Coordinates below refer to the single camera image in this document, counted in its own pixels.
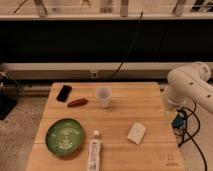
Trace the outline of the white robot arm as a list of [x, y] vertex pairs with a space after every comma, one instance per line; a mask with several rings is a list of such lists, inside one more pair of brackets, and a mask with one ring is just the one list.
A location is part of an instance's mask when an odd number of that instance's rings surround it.
[[210, 67], [204, 62], [194, 62], [172, 69], [167, 75], [168, 85], [162, 101], [168, 109], [183, 107], [192, 99], [213, 114], [213, 86]]

